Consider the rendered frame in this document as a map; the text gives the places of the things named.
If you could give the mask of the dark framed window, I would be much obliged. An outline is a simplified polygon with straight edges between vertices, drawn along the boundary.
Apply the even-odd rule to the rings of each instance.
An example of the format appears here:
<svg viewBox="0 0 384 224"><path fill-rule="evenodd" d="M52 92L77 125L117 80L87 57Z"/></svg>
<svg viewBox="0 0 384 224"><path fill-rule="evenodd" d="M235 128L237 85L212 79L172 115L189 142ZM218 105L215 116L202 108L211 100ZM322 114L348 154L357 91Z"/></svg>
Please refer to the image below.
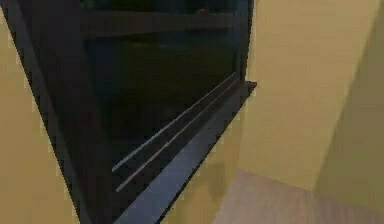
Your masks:
<svg viewBox="0 0 384 224"><path fill-rule="evenodd" d="M256 0L0 0L81 224L160 224L253 91Z"/></svg>

